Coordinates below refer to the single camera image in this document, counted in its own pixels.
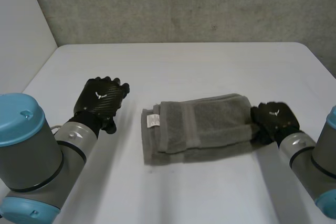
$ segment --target white wall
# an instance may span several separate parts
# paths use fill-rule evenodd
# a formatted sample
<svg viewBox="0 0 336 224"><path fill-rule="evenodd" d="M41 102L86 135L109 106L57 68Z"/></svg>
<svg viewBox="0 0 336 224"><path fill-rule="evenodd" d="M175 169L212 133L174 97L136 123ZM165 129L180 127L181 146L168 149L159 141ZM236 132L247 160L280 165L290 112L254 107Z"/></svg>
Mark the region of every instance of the white wall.
<svg viewBox="0 0 336 224"><path fill-rule="evenodd" d="M0 93L22 92L56 48L37 0L0 0Z"/></svg>

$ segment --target logo on robotic hand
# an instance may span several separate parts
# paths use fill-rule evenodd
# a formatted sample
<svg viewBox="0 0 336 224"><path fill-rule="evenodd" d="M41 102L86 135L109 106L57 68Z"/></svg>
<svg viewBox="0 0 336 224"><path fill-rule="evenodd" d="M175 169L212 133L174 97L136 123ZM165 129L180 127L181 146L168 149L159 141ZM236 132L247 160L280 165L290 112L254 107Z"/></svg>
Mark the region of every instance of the logo on robotic hand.
<svg viewBox="0 0 336 224"><path fill-rule="evenodd" d="M101 99L101 98L107 97L107 94L105 94L105 95L99 95L99 94L96 92L96 96L98 97L98 99Z"/></svg>
<svg viewBox="0 0 336 224"><path fill-rule="evenodd" d="M278 116L280 110L278 110L277 112L269 112L270 115L275 115L275 116Z"/></svg>

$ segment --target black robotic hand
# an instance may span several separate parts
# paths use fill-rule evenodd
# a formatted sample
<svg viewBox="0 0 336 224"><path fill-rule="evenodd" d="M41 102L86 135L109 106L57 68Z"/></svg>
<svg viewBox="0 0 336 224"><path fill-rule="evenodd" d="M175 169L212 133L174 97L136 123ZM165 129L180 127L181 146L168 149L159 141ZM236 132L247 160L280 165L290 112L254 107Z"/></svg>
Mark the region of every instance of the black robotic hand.
<svg viewBox="0 0 336 224"><path fill-rule="evenodd" d="M270 144L281 141L288 135L300 132L300 124L291 109L283 102L261 103L251 108L251 118L260 127L257 141Z"/></svg>
<svg viewBox="0 0 336 224"><path fill-rule="evenodd" d="M120 85L119 78L89 79L76 102L74 114L93 114L99 120L100 129L113 134L117 130L113 117L129 92L130 86Z"/></svg>

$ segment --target black ring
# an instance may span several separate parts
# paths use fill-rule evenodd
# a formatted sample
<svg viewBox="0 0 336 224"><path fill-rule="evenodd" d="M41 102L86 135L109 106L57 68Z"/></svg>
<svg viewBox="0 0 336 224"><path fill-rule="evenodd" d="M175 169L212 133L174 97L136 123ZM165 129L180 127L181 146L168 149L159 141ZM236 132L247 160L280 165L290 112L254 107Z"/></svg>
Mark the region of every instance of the black ring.
<svg viewBox="0 0 336 224"><path fill-rule="evenodd" d="M77 152L79 154L79 156L81 156L81 158L83 158L84 160L84 164L86 164L86 156L84 154L84 152L78 148L77 146L69 143L69 142L65 142L65 141L61 141L61 140L58 140L57 143L59 145L63 145L63 146L66 146L66 147L69 147L70 149L74 150L75 152Z"/></svg>
<svg viewBox="0 0 336 224"><path fill-rule="evenodd" d="M310 158L311 162L313 163L313 165L322 173L326 174L329 177L332 177L334 179L336 179L336 174L331 173L329 171L327 171L326 169L324 169L323 167L321 167L318 163L316 163L316 161L314 160L313 156L311 155Z"/></svg>
<svg viewBox="0 0 336 224"><path fill-rule="evenodd" d="M63 168L63 164L64 164L64 155L63 155L63 152L62 152L62 161L58 167L58 169L54 172L54 174L52 174L49 178L47 178L45 181L43 181L42 183L38 184L38 185L35 185L35 186L32 186L32 187L29 187L29 188L25 188L25 189L15 189L15 188L10 188L10 190L12 191L15 191L17 193L27 193L29 191L34 191L34 190L37 190L45 185L47 185L48 183L50 183L54 178L57 177L57 175L60 173L60 171L62 170Z"/></svg>
<svg viewBox="0 0 336 224"><path fill-rule="evenodd" d="M289 161L289 167L292 168L292 164L294 162L294 159L299 156L302 152L305 152L305 151L308 151L308 150L311 150L311 149L314 149L315 146L309 146L309 147L305 147L301 150L299 150L298 152L296 152L291 158L290 158L290 161Z"/></svg>

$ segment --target gray concrete wall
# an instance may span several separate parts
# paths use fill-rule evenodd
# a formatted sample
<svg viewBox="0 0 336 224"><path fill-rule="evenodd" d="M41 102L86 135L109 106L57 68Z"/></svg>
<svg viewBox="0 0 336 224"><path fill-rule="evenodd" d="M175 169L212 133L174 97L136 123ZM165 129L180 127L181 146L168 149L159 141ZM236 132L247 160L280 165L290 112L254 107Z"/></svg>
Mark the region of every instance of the gray concrete wall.
<svg viewBox="0 0 336 224"><path fill-rule="evenodd" d="M297 41L336 74L336 0L38 0L59 46Z"/></svg>

